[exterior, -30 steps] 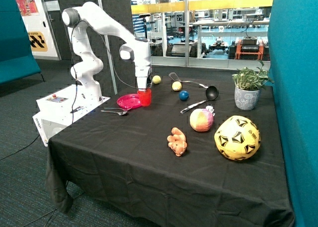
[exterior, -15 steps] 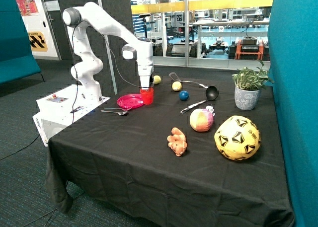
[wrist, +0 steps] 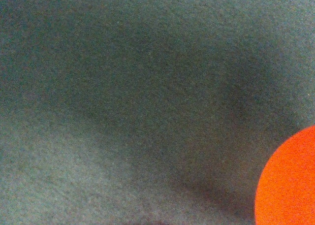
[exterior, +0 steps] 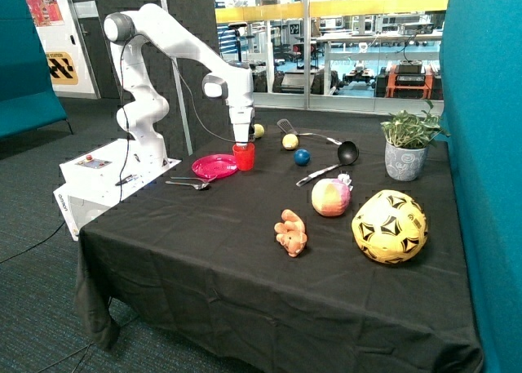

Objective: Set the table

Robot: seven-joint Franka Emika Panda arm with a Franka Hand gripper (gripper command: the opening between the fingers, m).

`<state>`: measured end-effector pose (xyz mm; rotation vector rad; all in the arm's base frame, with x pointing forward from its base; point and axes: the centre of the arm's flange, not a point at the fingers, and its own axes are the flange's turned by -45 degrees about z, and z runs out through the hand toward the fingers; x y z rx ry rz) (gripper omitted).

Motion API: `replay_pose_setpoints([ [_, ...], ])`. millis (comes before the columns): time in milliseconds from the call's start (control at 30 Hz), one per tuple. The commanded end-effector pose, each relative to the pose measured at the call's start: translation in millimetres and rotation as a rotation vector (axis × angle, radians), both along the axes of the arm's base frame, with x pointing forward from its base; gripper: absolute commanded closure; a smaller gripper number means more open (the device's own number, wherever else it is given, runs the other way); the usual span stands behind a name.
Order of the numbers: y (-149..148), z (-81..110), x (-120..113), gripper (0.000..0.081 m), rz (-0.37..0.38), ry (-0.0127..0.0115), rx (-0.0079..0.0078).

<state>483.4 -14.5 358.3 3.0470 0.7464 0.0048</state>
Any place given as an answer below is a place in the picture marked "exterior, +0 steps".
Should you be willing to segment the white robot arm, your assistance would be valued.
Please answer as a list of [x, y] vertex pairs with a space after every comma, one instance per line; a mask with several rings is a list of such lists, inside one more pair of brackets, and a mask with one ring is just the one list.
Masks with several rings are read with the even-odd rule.
[[104, 19], [114, 68], [132, 102], [117, 112], [117, 122], [137, 141], [139, 160], [161, 166], [167, 161], [165, 141], [153, 125], [169, 112], [168, 99], [155, 89], [171, 72], [175, 60], [193, 60], [207, 69], [201, 85], [212, 100], [229, 110], [234, 141], [254, 139], [254, 82], [247, 63], [227, 62], [167, 11], [148, 3], [137, 11], [109, 14]]

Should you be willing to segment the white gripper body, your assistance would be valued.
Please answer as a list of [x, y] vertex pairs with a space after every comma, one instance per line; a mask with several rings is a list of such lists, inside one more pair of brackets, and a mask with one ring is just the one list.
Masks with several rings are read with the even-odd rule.
[[236, 144], [248, 144], [254, 140], [254, 107], [230, 106], [229, 118]]

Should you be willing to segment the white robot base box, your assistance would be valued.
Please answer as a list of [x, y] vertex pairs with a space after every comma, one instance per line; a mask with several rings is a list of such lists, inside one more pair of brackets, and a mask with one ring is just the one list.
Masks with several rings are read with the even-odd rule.
[[[135, 140], [118, 139], [60, 164], [65, 183], [54, 191], [55, 200], [73, 240], [83, 226], [142, 189], [178, 159], [145, 156]], [[133, 175], [127, 184], [116, 186]]]

